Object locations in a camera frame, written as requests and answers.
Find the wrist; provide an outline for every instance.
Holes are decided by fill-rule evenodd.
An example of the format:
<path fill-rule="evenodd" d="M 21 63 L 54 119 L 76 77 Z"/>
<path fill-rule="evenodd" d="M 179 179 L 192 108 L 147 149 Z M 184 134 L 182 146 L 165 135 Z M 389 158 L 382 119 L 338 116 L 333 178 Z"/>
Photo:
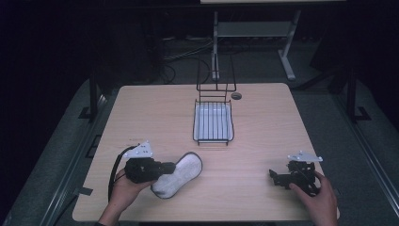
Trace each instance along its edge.
<path fill-rule="evenodd" d="M 109 203 L 98 222 L 106 226 L 117 225 L 122 212 L 123 210 L 120 210 L 116 205 Z"/>
<path fill-rule="evenodd" d="M 331 221 L 326 220 L 323 223 L 314 224 L 314 226 L 338 226 L 338 220 L 331 220 Z"/>

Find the metal wire rack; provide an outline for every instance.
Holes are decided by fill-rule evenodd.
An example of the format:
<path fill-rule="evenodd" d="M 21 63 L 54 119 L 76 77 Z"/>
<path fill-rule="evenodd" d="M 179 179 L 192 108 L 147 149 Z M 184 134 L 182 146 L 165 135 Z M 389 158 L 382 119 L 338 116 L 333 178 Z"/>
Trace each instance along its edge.
<path fill-rule="evenodd" d="M 203 66 L 199 57 L 197 91 L 199 98 L 194 108 L 193 138 L 200 143 L 229 143 L 234 137 L 231 117 L 231 100 L 227 100 L 227 93 L 237 90 L 235 83 L 232 58 L 230 56 L 226 65 L 227 70 L 220 71 L 217 67 L 210 70 Z M 213 77 L 211 74 L 224 72 L 223 76 Z"/>

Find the metal stand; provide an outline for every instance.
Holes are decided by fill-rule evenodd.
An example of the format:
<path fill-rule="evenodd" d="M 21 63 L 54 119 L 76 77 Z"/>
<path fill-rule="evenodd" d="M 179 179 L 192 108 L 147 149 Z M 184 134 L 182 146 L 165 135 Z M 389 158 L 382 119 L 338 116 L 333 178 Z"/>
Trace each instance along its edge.
<path fill-rule="evenodd" d="M 95 75 L 92 73 L 88 80 L 88 85 L 90 89 L 90 107 L 84 107 L 79 115 L 79 119 L 89 119 L 88 122 L 93 122 L 98 113 L 97 107 L 97 84 L 95 81 Z"/>
<path fill-rule="evenodd" d="M 200 143 L 226 143 L 228 144 L 234 137 L 234 129 L 231 118 L 231 101 L 227 100 L 228 92 L 237 90 L 235 76 L 226 70 L 223 77 L 219 76 L 220 71 L 209 69 L 202 70 L 200 67 L 197 77 L 197 91 L 199 98 L 194 106 L 194 126 L 193 139 Z M 207 77 L 212 73 L 215 75 L 214 81 L 207 81 Z"/>
<path fill-rule="evenodd" d="M 212 78 L 219 79 L 219 62 L 217 57 L 218 38 L 222 37 L 286 37 L 284 48 L 279 50 L 279 58 L 284 67 L 287 78 L 295 80 L 293 69 L 288 60 L 288 52 L 293 42 L 296 25 L 299 20 L 300 10 L 295 12 L 290 22 L 220 22 L 215 12 L 214 19 L 214 49 L 212 52 Z"/>
<path fill-rule="evenodd" d="M 353 123 L 357 123 L 357 121 L 370 121 L 371 117 L 362 106 L 358 106 L 360 115 L 356 115 L 356 70 L 353 68 L 348 69 L 344 63 L 339 63 L 326 72 L 321 73 L 320 75 L 309 80 L 308 82 L 298 87 L 290 88 L 290 90 L 306 90 L 330 76 L 334 76 L 333 81 L 328 86 L 328 90 L 332 94 L 341 93 L 344 85 L 347 84 L 346 114 L 348 115 L 349 119 Z"/>

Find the white object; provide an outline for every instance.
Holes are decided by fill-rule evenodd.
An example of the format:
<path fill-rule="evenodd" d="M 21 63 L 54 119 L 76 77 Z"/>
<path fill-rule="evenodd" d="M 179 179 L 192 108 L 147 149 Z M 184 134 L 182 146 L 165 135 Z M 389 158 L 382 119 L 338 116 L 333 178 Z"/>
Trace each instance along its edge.
<path fill-rule="evenodd" d="M 311 153 L 304 153 L 303 151 L 299 151 L 299 154 L 288 155 L 288 159 L 297 162 L 323 162 L 322 157 L 317 157 Z"/>
<path fill-rule="evenodd" d="M 139 144 L 137 147 L 133 148 L 126 152 L 123 157 L 125 158 L 145 158 L 152 157 L 152 149 L 150 146 L 150 142 L 147 140 L 142 144 Z"/>
<path fill-rule="evenodd" d="M 172 174 L 164 174 L 151 186 L 152 192 L 161 199 L 173 197 L 189 181 L 202 171 L 202 161 L 196 153 L 186 153 L 177 163 Z"/>
<path fill-rule="evenodd" d="M 196 105 L 194 140 L 199 142 L 226 142 L 233 138 L 231 109 L 221 103 Z"/>

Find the wooden table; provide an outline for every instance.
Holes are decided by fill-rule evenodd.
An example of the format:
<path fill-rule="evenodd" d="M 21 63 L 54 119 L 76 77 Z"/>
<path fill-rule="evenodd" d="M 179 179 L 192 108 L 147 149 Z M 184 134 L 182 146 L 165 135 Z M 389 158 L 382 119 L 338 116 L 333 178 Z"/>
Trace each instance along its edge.
<path fill-rule="evenodd" d="M 280 221 L 309 215 L 290 190 L 274 186 L 272 169 L 287 173 L 288 154 L 314 153 L 311 141 L 284 84 L 238 84 L 241 100 L 231 100 L 234 139 L 226 144 L 193 140 L 195 85 L 123 87 L 73 210 L 78 221 L 97 220 L 107 204 L 107 184 L 117 155 L 148 140 L 153 158 L 176 162 L 187 152 L 203 162 L 201 175 L 171 199 L 149 188 L 120 217 L 134 221 Z M 120 162 L 120 169 L 125 160 Z M 316 169 L 322 172 L 320 165 Z"/>

